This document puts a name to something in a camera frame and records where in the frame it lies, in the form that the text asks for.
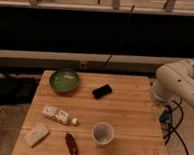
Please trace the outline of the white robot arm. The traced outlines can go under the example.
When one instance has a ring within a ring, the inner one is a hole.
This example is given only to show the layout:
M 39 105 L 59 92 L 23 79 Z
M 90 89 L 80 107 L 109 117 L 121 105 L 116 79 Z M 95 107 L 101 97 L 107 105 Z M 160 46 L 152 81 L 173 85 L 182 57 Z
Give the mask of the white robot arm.
M 149 94 L 152 120 L 159 119 L 174 95 L 194 108 L 194 61 L 184 59 L 160 66 Z

